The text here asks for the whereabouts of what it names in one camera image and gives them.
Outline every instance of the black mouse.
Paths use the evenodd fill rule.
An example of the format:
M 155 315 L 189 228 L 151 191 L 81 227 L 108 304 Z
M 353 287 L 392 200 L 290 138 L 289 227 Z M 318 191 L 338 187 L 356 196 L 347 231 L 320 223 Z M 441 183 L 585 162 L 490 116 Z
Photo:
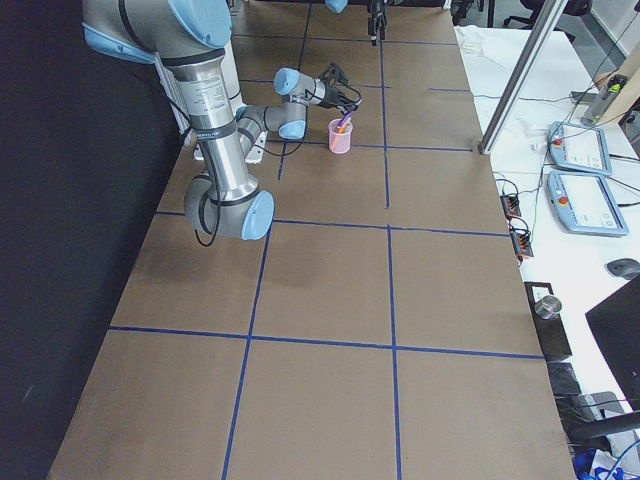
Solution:
M 640 263 L 633 258 L 620 258 L 607 263 L 607 270 L 616 277 L 633 280 L 640 275 Z

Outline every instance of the metal pole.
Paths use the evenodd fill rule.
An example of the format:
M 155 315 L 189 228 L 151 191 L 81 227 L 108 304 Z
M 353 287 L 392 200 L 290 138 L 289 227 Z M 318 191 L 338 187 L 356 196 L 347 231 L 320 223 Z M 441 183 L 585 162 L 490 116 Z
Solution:
M 522 50 L 518 63 L 516 63 L 511 78 L 504 89 L 502 98 L 500 98 L 498 107 L 489 122 L 487 131 L 480 141 L 480 153 L 483 155 L 491 153 L 498 136 L 500 136 L 504 125 L 507 123 L 513 111 L 520 91 L 535 61 L 540 56 L 540 52 L 547 42 L 547 38 L 549 38 L 549 35 L 553 32 L 568 1 L 569 0 L 546 0 L 544 2 L 540 15 L 533 26 L 531 35 L 529 35 L 529 40 L 527 40 Z

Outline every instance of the black curtain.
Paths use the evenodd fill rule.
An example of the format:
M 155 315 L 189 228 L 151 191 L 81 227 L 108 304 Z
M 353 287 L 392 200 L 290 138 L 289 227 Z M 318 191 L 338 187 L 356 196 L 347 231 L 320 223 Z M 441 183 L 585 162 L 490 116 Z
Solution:
M 85 45 L 81 2 L 0 5 L 0 479 L 43 479 L 179 138 L 153 66 Z

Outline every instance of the blue cable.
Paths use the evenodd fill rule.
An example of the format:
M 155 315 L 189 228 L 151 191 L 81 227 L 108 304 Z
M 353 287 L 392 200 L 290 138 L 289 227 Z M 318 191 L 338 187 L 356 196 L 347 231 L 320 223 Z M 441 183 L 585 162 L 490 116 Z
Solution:
M 604 480 L 609 480 L 611 478 L 611 475 L 613 475 L 613 472 L 616 471 L 616 468 L 618 468 L 618 465 L 620 465 L 620 462 L 622 461 L 624 456 L 629 453 L 633 449 L 633 447 L 636 447 L 638 445 L 640 445 L 640 440 L 636 440 L 631 445 L 629 445 L 624 452 L 622 452 L 622 455 L 618 457 L 618 460 L 616 460 L 616 463 L 613 464 L 613 467 L 611 467 L 611 470 L 609 470 L 607 476 L 604 477 Z

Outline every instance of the white desk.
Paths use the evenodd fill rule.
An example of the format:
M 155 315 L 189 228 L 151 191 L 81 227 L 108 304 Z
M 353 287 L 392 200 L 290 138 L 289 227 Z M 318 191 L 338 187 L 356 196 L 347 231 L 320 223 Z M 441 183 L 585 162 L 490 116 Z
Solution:
M 477 96 L 502 94 L 529 32 L 464 27 L 457 28 L 456 33 L 484 131 L 498 100 Z M 589 74 L 566 36 L 557 32 L 552 34 L 535 65 L 521 98 L 555 100 L 567 97 L 571 90 L 584 91 L 590 83 Z M 549 125 L 564 120 L 572 107 L 568 99 L 554 103 L 520 100 L 491 154 L 494 172 L 515 182 L 521 191 L 536 188 Z M 578 107 L 571 119 L 573 123 L 579 123 L 585 109 Z M 604 129 L 611 153 L 635 157 L 616 123 Z M 612 163 L 615 178 L 640 187 L 640 163 L 616 159 L 612 159 Z M 545 167 L 545 173 L 551 168 Z M 496 173 L 496 178 L 500 178 L 500 174 Z M 609 185 L 618 203 L 639 200 L 637 193 L 612 181 Z M 582 390 L 585 393 L 610 390 L 624 398 L 595 343 L 585 313 L 626 283 L 609 275 L 604 268 L 606 263 L 622 257 L 640 259 L 640 206 L 622 209 L 631 232 L 628 236 L 606 238 L 568 234 L 562 230 L 549 205 L 546 175 L 537 209 L 535 197 L 535 194 L 526 194 L 520 199 L 523 217 L 530 226 L 535 223 L 532 244 L 535 257 L 523 262 L 522 279 L 551 283 L 561 299 L 562 319 L 573 351 L 571 363 Z

